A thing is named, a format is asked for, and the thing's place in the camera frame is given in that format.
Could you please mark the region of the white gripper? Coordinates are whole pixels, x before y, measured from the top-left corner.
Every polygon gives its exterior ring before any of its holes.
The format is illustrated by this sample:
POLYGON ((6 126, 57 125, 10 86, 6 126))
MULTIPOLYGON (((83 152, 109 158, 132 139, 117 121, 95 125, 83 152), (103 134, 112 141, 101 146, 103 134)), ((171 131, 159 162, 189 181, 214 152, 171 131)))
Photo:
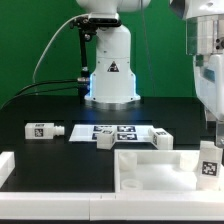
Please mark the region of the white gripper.
POLYGON ((224 147, 224 54, 193 57, 196 95, 216 121, 216 146, 224 147))

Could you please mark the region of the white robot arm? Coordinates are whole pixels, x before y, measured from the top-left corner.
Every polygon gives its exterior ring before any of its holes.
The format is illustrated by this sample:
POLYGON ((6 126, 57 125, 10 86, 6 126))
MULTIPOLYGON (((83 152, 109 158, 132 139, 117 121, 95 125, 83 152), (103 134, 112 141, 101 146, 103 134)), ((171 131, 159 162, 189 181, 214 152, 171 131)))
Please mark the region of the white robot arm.
MULTIPOLYGON (((144 10, 151 0, 76 0, 86 10, 85 33, 97 36, 96 67, 85 101, 109 108, 140 100, 131 72, 131 34, 119 14, 144 10)), ((216 119, 216 144, 224 146, 224 0, 168 0, 186 22, 186 53, 206 115, 216 119)))

